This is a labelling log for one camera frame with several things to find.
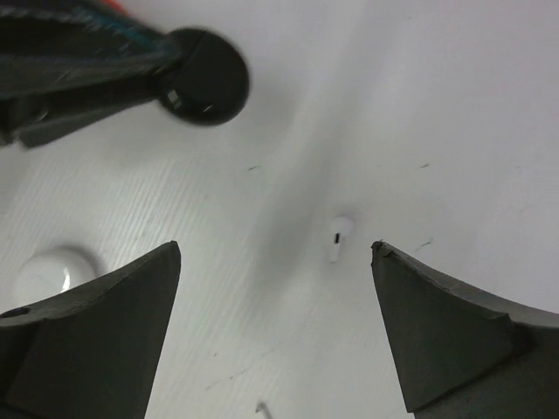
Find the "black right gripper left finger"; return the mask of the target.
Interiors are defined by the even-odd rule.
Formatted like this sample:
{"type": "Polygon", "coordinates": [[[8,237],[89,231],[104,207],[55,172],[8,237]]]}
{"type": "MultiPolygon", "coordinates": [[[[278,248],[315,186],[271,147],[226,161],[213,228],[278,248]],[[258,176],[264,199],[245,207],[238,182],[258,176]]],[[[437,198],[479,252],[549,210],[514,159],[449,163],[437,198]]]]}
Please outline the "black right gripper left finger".
{"type": "Polygon", "coordinates": [[[3,418],[143,418],[181,271],[177,242],[1,315],[3,418]]]}

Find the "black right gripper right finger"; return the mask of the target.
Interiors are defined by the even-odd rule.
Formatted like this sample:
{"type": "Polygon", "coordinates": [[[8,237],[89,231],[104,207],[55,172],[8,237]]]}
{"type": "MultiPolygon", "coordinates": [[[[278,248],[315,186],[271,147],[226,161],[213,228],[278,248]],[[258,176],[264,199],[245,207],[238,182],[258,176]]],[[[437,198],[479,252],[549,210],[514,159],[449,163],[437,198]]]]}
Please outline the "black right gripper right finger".
{"type": "Polygon", "coordinates": [[[406,410],[416,418],[556,418],[558,316],[372,245],[406,410]]]}

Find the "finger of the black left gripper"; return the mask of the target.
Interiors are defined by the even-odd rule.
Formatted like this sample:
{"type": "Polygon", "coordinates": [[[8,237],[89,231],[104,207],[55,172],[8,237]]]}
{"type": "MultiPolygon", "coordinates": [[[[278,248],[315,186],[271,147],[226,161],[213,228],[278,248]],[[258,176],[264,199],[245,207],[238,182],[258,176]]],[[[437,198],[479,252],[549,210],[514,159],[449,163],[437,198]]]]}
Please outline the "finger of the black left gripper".
{"type": "Polygon", "coordinates": [[[3,1],[1,97],[56,92],[172,65],[169,36],[102,1],[3,1]]]}
{"type": "Polygon", "coordinates": [[[173,65],[2,65],[1,146],[54,142],[159,96],[173,65]]]}

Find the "white earbud charging case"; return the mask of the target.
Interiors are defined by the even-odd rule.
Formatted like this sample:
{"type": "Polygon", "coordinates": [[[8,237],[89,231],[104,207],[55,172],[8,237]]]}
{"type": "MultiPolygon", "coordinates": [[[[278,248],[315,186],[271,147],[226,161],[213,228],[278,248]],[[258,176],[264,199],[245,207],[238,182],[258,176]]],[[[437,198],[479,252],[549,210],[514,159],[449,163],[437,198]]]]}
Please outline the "white earbud charging case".
{"type": "Polygon", "coordinates": [[[95,279],[96,260],[86,251],[57,247],[27,259],[12,286],[12,298],[19,306],[48,299],[95,279]]]}

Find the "black earbud charging case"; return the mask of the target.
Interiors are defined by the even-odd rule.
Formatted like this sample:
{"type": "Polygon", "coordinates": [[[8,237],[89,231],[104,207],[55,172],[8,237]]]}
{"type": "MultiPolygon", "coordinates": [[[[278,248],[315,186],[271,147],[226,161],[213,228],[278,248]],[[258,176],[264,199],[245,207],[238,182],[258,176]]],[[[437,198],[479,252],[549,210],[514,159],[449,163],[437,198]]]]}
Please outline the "black earbud charging case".
{"type": "Polygon", "coordinates": [[[161,105],[198,126],[222,125],[237,117],[248,100],[251,79],[236,46],[202,28],[181,28],[169,36],[181,56],[156,78],[161,105]]]}

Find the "white earbud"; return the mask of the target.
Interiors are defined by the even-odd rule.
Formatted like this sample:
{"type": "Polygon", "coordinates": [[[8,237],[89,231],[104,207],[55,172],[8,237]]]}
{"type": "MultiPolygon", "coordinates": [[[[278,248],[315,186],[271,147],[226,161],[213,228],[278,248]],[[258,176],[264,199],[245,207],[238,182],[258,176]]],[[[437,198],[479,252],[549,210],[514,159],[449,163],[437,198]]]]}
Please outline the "white earbud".
{"type": "Polygon", "coordinates": [[[342,246],[354,227],[354,221],[348,216],[337,216],[330,223],[328,255],[331,263],[336,263],[342,253],[342,246]]]}

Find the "orange earbud charging case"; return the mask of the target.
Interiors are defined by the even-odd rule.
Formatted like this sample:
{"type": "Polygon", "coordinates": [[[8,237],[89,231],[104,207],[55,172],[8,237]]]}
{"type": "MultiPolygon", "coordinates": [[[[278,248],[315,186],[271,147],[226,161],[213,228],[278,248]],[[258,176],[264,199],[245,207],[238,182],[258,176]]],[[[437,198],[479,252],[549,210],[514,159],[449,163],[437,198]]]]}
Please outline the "orange earbud charging case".
{"type": "Polygon", "coordinates": [[[116,0],[101,0],[103,4],[108,7],[111,7],[114,10],[117,10],[121,14],[127,14],[128,11],[121,5],[119,1],[116,0]]]}

